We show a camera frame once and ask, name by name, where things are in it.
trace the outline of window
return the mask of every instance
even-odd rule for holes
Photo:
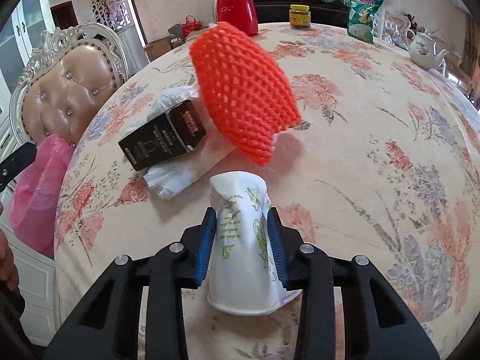
[[[143,33],[143,28],[138,20],[138,12],[137,8],[135,6],[134,0],[127,0],[128,2],[128,7],[130,8],[131,15],[133,16],[133,22],[135,23],[135,28],[137,29],[138,37],[140,38],[140,42],[142,42],[142,46],[145,47],[146,45],[146,38],[145,34]]]

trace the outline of orange mesh net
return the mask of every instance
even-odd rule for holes
[[[218,130],[257,165],[269,163],[273,135],[301,120],[283,70],[255,41],[226,22],[195,40],[190,55]]]

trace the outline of white ornate chair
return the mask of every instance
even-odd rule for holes
[[[128,80],[125,54],[117,34],[99,23],[43,31],[42,38],[13,90],[10,125],[20,144],[57,133],[75,146]]]

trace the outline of green snack bag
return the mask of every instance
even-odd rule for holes
[[[373,44],[374,16],[382,3],[383,0],[350,0],[347,34]]]

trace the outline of table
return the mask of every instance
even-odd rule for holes
[[[235,150],[177,197],[160,200],[118,141],[162,90],[195,83],[191,43],[132,77],[88,127],[63,182],[55,235],[62,318],[117,255],[153,255],[199,224],[210,176],[246,170],[267,181],[283,223],[306,242],[347,260],[368,256],[445,358],[480,310],[476,110],[440,73],[381,40],[363,43],[323,25],[260,28],[255,39],[291,80],[301,125],[280,135],[268,166]],[[233,317],[208,306],[206,293],[206,285],[183,291],[192,359],[292,358],[298,301],[266,317]],[[142,333],[145,316],[141,324]]]

